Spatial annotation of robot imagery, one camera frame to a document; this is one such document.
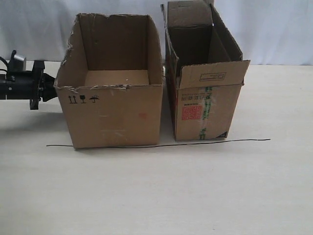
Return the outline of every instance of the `fragile symbol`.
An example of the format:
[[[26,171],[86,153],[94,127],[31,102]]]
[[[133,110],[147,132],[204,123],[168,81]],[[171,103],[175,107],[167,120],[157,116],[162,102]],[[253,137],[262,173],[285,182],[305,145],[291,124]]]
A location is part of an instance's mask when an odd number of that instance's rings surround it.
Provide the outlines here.
[[[76,101],[76,96],[68,96],[68,98],[69,98],[69,103],[70,104],[77,104],[77,101]]]
[[[99,99],[99,96],[97,96],[97,95],[93,95],[93,96],[90,98],[90,100],[92,100],[93,103],[95,103],[97,99]]]
[[[80,95],[79,98],[81,99],[82,104],[86,104],[86,102],[85,102],[86,96]]]

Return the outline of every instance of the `red stain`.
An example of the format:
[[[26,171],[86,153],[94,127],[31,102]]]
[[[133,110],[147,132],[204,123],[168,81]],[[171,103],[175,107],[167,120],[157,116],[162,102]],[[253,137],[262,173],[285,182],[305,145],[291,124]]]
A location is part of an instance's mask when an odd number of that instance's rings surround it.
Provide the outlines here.
[[[146,114],[146,113],[140,113],[140,114],[139,114],[139,117],[146,120],[147,117],[148,117],[148,114]]]

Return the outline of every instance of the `white table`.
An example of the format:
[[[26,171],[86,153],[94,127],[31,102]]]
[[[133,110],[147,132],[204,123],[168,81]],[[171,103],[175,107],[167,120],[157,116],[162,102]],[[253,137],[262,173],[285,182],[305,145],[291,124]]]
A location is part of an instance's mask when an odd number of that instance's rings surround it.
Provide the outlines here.
[[[39,108],[0,101],[1,235],[313,234],[313,67],[250,66],[228,139],[271,141],[46,147],[71,141],[58,99]]]

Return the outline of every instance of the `red label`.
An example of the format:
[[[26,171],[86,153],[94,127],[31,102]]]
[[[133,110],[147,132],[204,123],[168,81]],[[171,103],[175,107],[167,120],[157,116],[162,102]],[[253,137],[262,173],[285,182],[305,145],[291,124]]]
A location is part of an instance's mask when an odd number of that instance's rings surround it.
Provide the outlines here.
[[[197,120],[201,118],[202,106],[187,106],[182,108],[182,117],[183,121],[185,120]]]

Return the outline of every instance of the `torn cardboard box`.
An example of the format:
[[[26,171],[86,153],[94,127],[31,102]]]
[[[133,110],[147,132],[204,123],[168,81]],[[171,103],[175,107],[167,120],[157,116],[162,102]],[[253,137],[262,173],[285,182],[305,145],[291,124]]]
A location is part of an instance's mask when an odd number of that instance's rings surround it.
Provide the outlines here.
[[[166,80],[175,139],[226,138],[250,61],[208,0],[168,2]]]
[[[157,144],[162,58],[151,17],[78,14],[55,88],[75,148]]]

